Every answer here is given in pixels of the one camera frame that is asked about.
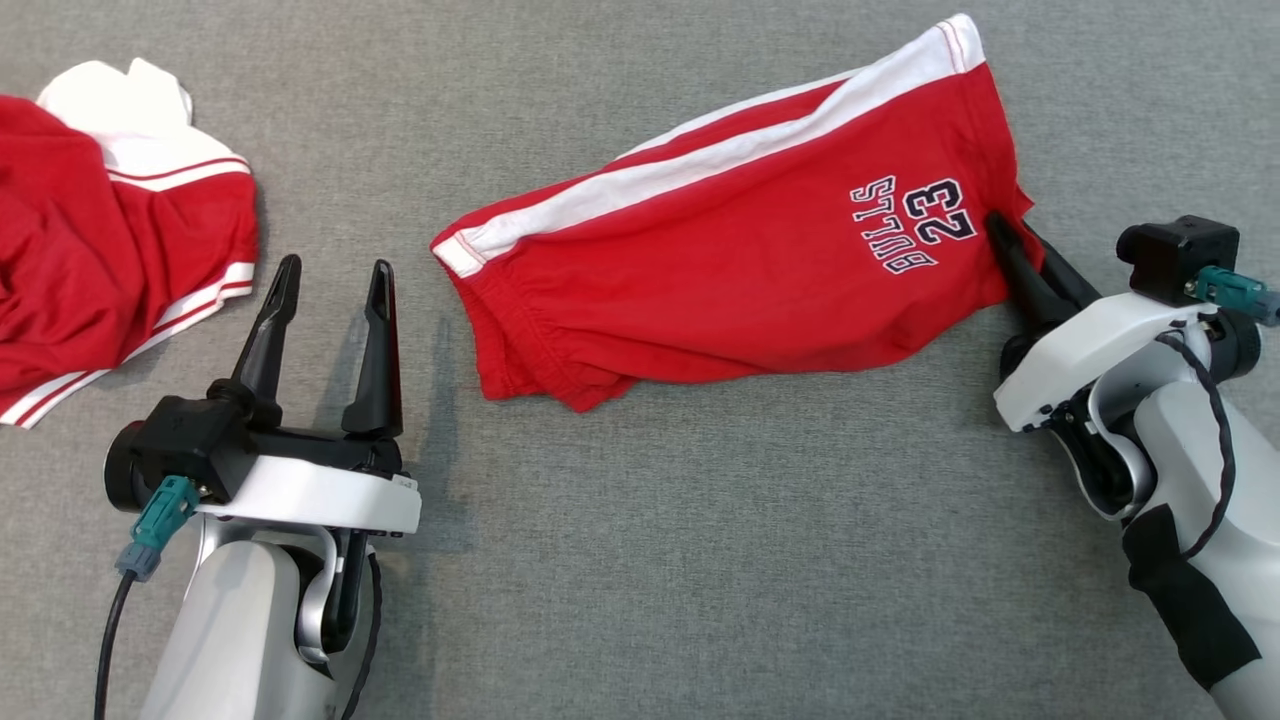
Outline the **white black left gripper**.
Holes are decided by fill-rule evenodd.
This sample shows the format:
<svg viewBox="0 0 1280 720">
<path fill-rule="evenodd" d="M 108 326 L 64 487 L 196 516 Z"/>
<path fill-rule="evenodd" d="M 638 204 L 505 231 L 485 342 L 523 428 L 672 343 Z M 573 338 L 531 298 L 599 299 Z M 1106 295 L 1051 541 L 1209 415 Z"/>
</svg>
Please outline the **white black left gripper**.
<svg viewBox="0 0 1280 720">
<path fill-rule="evenodd" d="M 282 259 L 233 373 L 207 391 L 210 400 L 236 406 L 256 430 L 250 434 L 250 454 L 233 456 L 229 468 L 214 474 L 196 475 L 198 510 L 276 524 L 413 534 L 422 500 L 416 480 L 404 473 L 396 439 L 403 432 L 403 409 L 393 268 L 384 259 L 372 268 L 364 306 L 364 357 L 355 398 L 342 418 L 346 434 L 278 428 L 283 411 L 276 392 L 302 270 L 300 255 Z"/>
</svg>

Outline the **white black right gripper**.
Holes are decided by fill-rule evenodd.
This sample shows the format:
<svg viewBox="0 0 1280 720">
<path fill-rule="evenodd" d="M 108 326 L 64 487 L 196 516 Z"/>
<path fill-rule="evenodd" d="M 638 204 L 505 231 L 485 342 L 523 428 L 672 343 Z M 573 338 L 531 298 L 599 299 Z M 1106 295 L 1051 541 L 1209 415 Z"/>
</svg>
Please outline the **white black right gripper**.
<svg viewBox="0 0 1280 720">
<path fill-rule="evenodd" d="M 1133 292 L 1101 299 L 1100 291 L 1028 223 L 992 211 L 986 231 L 1025 329 L 1059 325 L 1030 347 L 995 391 L 996 407 L 1010 430 L 1039 427 L 1055 407 L 1172 331 L 1176 322 L 1190 328 L 1199 315 L 1217 311 L 1213 304 L 1174 307 Z M 1028 240 L 1033 249 L 1043 250 L 1041 265 L 1028 252 Z M 1068 314 L 1076 315 L 1068 319 Z"/>
</svg>

